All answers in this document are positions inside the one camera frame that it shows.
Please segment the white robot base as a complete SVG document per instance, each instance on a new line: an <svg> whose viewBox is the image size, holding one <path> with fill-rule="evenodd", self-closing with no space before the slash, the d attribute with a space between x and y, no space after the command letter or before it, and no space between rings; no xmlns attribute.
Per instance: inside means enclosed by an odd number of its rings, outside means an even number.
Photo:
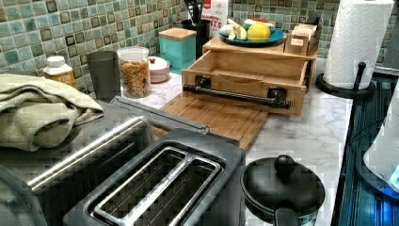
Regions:
<svg viewBox="0 0 399 226"><path fill-rule="evenodd" d="M360 158L360 177L378 193L398 201L399 89L395 86L387 116L372 145Z"/></svg>

